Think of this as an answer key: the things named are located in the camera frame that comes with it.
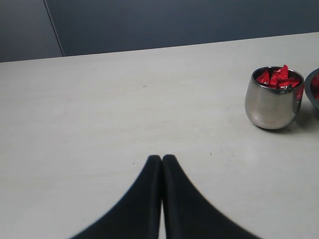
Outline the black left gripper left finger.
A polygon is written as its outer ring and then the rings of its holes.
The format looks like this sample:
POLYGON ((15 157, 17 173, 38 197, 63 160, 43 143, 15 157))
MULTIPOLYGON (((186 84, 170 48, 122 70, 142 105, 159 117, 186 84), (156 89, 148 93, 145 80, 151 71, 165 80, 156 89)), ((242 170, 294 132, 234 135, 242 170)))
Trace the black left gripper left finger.
POLYGON ((160 157, 151 155, 120 201, 73 238, 157 239, 159 227, 160 157))

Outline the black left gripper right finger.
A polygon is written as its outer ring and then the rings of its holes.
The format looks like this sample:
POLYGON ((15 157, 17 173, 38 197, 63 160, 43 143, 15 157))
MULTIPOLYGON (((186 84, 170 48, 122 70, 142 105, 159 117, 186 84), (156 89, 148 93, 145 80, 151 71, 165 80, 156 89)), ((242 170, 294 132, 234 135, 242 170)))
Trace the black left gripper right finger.
POLYGON ((163 211, 168 239, 257 239, 212 206, 189 180, 177 158, 162 159, 163 211))

